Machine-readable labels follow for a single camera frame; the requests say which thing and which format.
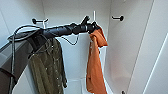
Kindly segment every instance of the green garment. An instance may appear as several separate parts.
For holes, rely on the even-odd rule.
[[[33,54],[30,59],[38,93],[63,94],[63,86],[67,87],[67,80],[59,41],[55,38],[49,39],[38,52],[41,53]]]

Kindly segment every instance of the hanging clothing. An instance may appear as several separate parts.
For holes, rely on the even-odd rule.
[[[67,87],[67,79],[65,77],[62,49],[59,41],[55,38],[49,39],[40,51],[44,52],[34,54],[30,59],[38,93],[63,94],[63,86]]]
[[[107,46],[102,29],[97,29],[90,34],[91,42],[89,48],[89,57],[87,63],[86,87],[87,90],[94,94],[107,94],[101,62],[99,58],[98,47]]]

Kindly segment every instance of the metal hook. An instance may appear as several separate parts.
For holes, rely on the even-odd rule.
[[[120,18],[114,18],[114,17],[112,16],[112,18],[113,18],[113,19],[120,19],[120,21],[123,21],[123,20],[124,20],[124,16],[121,16]]]
[[[96,11],[93,11],[93,21],[96,21]]]
[[[32,22],[34,23],[34,24],[36,24],[37,22],[43,22],[43,21],[37,21],[36,19],[32,19]]]

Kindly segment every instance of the black hook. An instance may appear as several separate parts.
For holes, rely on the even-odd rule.
[[[34,24],[36,24],[37,22],[43,22],[43,21],[36,21],[36,19],[32,19],[32,22],[34,23]]]
[[[121,16],[120,18],[114,18],[114,17],[112,16],[112,18],[113,18],[113,19],[120,19],[120,21],[123,21],[123,20],[124,20],[124,16]]]

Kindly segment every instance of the orange cloth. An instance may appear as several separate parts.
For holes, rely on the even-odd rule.
[[[91,93],[107,94],[102,74],[98,47],[107,46],[108,44],[101,28],[91,33],[90,38],[92,42],[90,42],[89,48],[86,87],[87,90]]]

